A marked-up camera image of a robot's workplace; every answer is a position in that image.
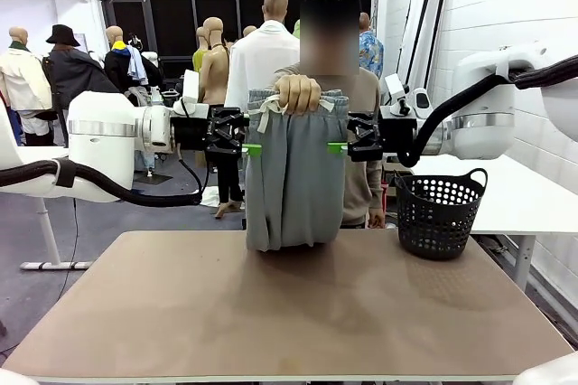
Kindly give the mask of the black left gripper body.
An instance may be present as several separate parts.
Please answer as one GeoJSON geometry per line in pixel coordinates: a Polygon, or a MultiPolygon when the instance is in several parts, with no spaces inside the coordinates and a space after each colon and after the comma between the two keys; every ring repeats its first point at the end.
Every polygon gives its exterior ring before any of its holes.
{"type": "Polygon", "coordinates": [[[205,150],[209,121],[198,117],[174,117],[173,138],[181,150],[205,150]]]}

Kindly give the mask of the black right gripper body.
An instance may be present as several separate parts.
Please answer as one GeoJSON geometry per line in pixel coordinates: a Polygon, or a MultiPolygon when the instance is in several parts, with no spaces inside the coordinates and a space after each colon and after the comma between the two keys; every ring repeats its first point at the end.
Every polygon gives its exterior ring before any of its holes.
{"type": "Polygon", "coordinates": [[[380,120],[380,138],[384,151],[410,151],[416,131],[416,119],[389,117],[380,120]]]}

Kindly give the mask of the person's right hand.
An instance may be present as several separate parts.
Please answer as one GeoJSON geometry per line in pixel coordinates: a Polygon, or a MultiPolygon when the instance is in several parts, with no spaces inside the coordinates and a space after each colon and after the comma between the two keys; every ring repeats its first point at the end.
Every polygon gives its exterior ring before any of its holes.
{"type": "Polygon", "coordinates": [[[279,95],[279,106],[286,114],[302,115],[320,106],[321,87],[305,75],[284,75],[273,86],[279,95]]]}

